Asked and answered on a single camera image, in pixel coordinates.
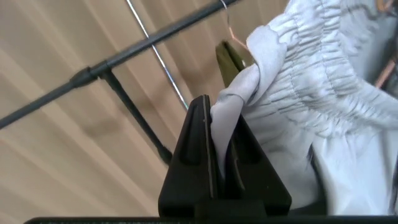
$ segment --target white fabric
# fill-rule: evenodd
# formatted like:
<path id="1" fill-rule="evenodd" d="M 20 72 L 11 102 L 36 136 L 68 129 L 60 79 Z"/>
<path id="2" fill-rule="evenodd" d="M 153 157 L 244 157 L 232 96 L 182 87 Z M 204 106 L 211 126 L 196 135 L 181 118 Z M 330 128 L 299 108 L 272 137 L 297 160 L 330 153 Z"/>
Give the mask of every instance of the white fabric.
<path id="1" fill-rule="evenodd" d="M 258 27 L 247 39 L 256 63 L 211 108 L 220 167 L 242 113 L 290 192 L 291 208 L 321 198 L 307 159 L 312 145 L 330 215 L 391 213 L 398 101 L 362 78 L 382 67 L 375 49 L 396 24 L 372 0 L 303 0 Z"/>

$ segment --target beige curtain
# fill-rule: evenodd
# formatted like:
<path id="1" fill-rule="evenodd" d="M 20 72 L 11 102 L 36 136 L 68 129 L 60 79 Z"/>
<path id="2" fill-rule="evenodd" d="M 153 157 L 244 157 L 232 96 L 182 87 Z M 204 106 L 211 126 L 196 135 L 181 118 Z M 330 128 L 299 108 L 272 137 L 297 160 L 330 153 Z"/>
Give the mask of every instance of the beige curtain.
<path id="1" fill-rule="evenodd" d="M 216 0 L 132 0 L 149 33 Z M 245 40 L 286 1 L 243 0 L 228 11 Z M 124 0 L 0 0 L 0 117 L 87 65 L 143 39 Z M 184 98 L 223 87 L 215 46 L 219 12 L 159 44 Z M 185 117 L 151 49 L 114 69 L 160 140 L 174 149 Z M 70 92 L 0 130 L 0 223 L 37 216 L 156 216 L 167 167 L 102 81 Z"/>

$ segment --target hanger hook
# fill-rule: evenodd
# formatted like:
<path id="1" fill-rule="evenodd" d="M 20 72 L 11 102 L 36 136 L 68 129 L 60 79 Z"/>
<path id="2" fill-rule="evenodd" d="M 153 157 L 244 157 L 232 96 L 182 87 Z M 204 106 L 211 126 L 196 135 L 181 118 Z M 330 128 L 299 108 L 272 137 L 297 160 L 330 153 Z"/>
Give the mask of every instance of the hanger hook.
<path id="1" fill-rule="evenodd" d="M 220 0 L 221 3 L 223 3 L 224 5 L 224 9 L 225 9 L 225 13 L 226 13 L 226 23 L 228 25 L 228 27 L 231 27 L 230 23 L 229 23 L 229 13 L 228 13 L 228 6 L 225 4 L 224 0 Z"/>

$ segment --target olive green fabric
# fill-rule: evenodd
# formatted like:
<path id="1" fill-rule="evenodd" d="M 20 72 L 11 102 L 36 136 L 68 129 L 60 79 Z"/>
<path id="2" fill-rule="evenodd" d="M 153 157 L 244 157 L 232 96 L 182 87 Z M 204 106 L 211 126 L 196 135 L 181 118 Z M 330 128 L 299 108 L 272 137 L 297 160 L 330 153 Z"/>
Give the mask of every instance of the olive green fabric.
<path id="1" fill-rule="evenodd" d="M 224 85 L 228 87 L 236 75 L 244 69 L 242 57 L 227 41 L 217 45 L 216 56 Z"/>

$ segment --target black pipe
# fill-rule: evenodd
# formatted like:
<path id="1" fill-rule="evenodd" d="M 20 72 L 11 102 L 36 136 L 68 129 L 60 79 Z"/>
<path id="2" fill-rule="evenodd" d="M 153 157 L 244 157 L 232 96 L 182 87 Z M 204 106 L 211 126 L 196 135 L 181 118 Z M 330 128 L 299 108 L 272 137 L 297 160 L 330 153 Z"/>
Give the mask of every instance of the black pipe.
<path id="1" fill-rule="evenodd" d="M 119 80 L 114 76 L 113 72 L 109 70 L 108 72 L 104 72 L 101 76 L 112 90 L 118 95 L 120 100 L 132 114 L 132 116 L 136 119 L 139 126 L 144 130 L 147 134 L 148 138 L 154 143 L 155 147 L 157 148 L 157 152 L 160 155 L 160 158 L 169 165 L 172 160 L 172 153 L 161 143 L 159 138 L 156 136 L 155 132 L 150 128 L 149 124 L 145 120 L 145 118 L 141 115 L 135 104 L 130 99 L 129 95 L 124 91 L 122 84 L 120 84 Z"/>
<path id="2" fill-rule="evenodd" d="M 226 5 L 230 5 L 239 0 L 224 0 Z M 148 39 L 139 41 L 138 43 L 126 48 L 122 52 L 113 55 L 107 60 L 104 60 L 91 68 L 85 68 L 82 71 L 78 72 L 74 75 L 71 80 L 47 93 L 46 95 L 40 97 L 39 99 L 29 103 L 28 105 L 23 106 L 17 111 L 5 116 L 0 119 L 0 129 L 10 125 L 11 123 L 17 121 L 18 119 L 28 115 L 29 113 L 39 109 L 40 107 L 50 103 L 51 101 L 57 99 L 58 97 L 68 93 L 70 90 L 74 88 L 78 88 L 84 85 L 87 85 L 93 81 L 95 81 L 102 73 L 112 69 L 125 61 L 129 60 L 131 57 L 141 53 L 142 51 L 148 49 L 152 45 L 169 38 L 170 36 L 178 33 L 179 31 L 186 29 L 190 25 L 204 19 L 205 17 L 213 14 L 214 12 L 219 11 L 224 8 L 224 5 L 221 1 L 217 1 L 214 3 L 205 6 L 204 8 L 194 12 L 193 14 L 184 17 L 183 19 L 177 21 L 176 23 L 161 29 L 156 32 Z"/>

